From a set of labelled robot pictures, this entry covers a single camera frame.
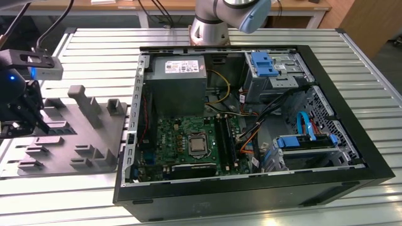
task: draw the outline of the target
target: floor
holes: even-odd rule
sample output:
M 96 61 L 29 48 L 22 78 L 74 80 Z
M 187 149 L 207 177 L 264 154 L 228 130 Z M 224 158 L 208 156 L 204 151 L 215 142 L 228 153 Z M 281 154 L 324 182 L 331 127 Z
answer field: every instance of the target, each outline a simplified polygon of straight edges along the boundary
M 402 93 L 402 46 L 387 42 L 371 60 L 395 89 Z

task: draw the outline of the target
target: power supply label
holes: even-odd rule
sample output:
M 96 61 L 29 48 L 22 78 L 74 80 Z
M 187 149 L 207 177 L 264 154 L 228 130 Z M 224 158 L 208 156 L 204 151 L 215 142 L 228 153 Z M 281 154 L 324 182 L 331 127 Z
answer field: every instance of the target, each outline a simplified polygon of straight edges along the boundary
M 197 60 L 167 61 L 164 73 L 196 73 L 200 72 Z

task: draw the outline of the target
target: black cable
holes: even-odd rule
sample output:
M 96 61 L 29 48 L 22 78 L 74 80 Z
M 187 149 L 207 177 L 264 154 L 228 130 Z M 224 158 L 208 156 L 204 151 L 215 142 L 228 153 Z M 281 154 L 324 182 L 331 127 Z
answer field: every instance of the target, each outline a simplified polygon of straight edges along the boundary
M 156 4 L 155 0 L 151 0 L 151 1 L 152 1 L 153 5 L 156 6 L 156 8 L 159 9 L 159 12 L 161 13 L 161 15 L 164 16 L 164 18 L 167 19 L 167 21 L 168 21 L 168 23 L 169 23 L 169 26 L 172 27 L 172 25 L 173 25 L 172 18 L 164 14 L 164 12 L 161 11 L 161 8 L 160 8 L 160 6 Z
M 169 15 L 168 11 L 165 10 L 165 8 L 164 8 L 163 4 L 160 3 L 160 1 L 159 1 L 159 0 L 155 0 L 155 1 L 159 3 L 159 5 L 160 5 L 160 7 L 163 8 L 165 14 L 168 15 L 169 21 L 171 21 L 171 27 L 173 27 L 173 26 L 175 26 L 175 22 L 173 22 L 173 19 L 171 18 L 171 15 Z
M 147 17 L 151 19 L 151 21 L 152 21 L 153 23 L 157 24 L 157 22 L 152 19 L 151 15 L 149 15 L 148 12 L 145 11 L 145 8 L 144 8 L 143 3 L 140 2 L 140 0 L 137 0 L 137 2 L 139 2 L 139 5 L 140 5 L 140 7 L 141 7 L 144 13 L 147 14 Z
M 288 89 L 283 94 L 280 94 L 264 107 L 264 109 L 261 110 L 260 114 L 257 115 L 256 119 L 255 119 L 255 125 L 251 129 L 248 129 L 240 136 L 239 138 L 243 138 L 247 134 L 249 134 L 256 128 L 259 128 L 260 124 L 264 121 L 264 117 L 273 112 L 276 109 L 280 108 L 281 103 L 284 102 L 283 98 L 285 99 L 291 94 L 300 92 L 305 89 L 308 89 L 311 87 L 311 85 L 304 85 L 300 86 L 295 89 Z
M 30 3 L 26 3 L 26 4 L 24 5 L 24 7 L 21 8 L 21 10 L 20 10 L 17 16 L 14 17 L 14 19 L 13 19 L 13 21 L 12 21 L 12 23 L 10 23 L 10 26 L 9 26 L 8 29 L 6 29 L 6 32 L 4 33 L 4 36 L 5 36 L 5 37 L 9 37 L 10 33 L 13 32 L 13 29 L 14 29 L 16 26 L 18 25 L 18 23 L 20 23 L 20 21 L 21 21 L 21 19 L 22 19 L 22 16 L 24 16 L 24 14 L 25 14 L 25 12 L 26 12 L 26 9 L 28 9 L 28 7 L 29 7 L 29 5 L 30 5 Z
M 277 4 L 279 4 L 279 10 L 277 10 L 277 16 L 276 16 L 276 18 L 275 18 L 275 21 L 273 21 L 273 24 L 272 24 L 272 27 L 275 28 L 275 26 L 276 26 L 276 22 L 280 20 L 280 18 L 281 18 L 281 2 L 280 2 L 280 0 L 277 0 Z
M 219 96 L 219 93 L 216 93 L 216 98 L 217 100 L 220 100 L 220 96 Z M 219 102 L 223 107 L 227 109 L 228 112 L 231 112 L 231 108 L 227 106 L 227 104 L 224 103 L 224 100 Z
M 177 21 L 176 21 L 176 24 L 180 23 L 181 18 L 183 18 L 183 15 L 180 15 L 180 17 L 179 17 L 179 19 L 177 19 Z
M 52 24 L 52 26 L 49 27 L 49 29 L 42 33 L 42 35 L 37 39 L 37 41 L 36 41 L 36 48 L 34 48 L 36 50 L 38 48 L 41 48 L 42 40 L 49 35 L 49 33 L 53 31 L 53 29 L 56 28 L 56 26 L 58 25 L 58 23 L 62 21 L 62 19 L 65 18 L 66 14 L 69 13 L 69 10 L 70 10 L 72 7 L 73 7 L 73 0 L 69 0 L 69 4 L 68 4 L 66 9 L 62 12 L 61 16 L 58 17 L 58 19 Z

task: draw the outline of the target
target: black bracket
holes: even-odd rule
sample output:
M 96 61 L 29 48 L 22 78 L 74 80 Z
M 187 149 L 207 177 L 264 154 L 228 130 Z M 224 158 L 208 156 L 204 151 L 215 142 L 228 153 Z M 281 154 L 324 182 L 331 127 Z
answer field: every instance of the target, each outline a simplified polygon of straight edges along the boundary
M 28 57 L 37 62 L 28 62 Z M 52 56 L 46 55 L 41 49 L 36 53 L 6 49 L 0 51 L 0 65 L 5 70 L 26 69 L 26 67 L 53 68 L 54 62 Z

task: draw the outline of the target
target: red cable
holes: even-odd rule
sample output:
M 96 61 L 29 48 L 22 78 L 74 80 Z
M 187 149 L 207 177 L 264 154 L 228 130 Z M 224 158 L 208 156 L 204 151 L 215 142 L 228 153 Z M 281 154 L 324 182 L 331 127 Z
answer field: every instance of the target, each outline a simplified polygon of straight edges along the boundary
M 312 120 L 309 120 L 309 122 L 312 124 L 313 132 L 317 133 L 317 134 L 320 134 L 319 129 L 317 129 L 315 123 L 312 122 Z
M 147 112 L 147 99 L 145 99 L 145 96 L 143 96 L 143 100 L 144 100 L 144 113 L 145 113 L 145 129 L 144 129 L 143 135 L 140 137 L 139 144 L 143 143 L 143 139 L 144 139 L 145 132 L 147 132 L 147 129 L 148 129 L 148 112 Z

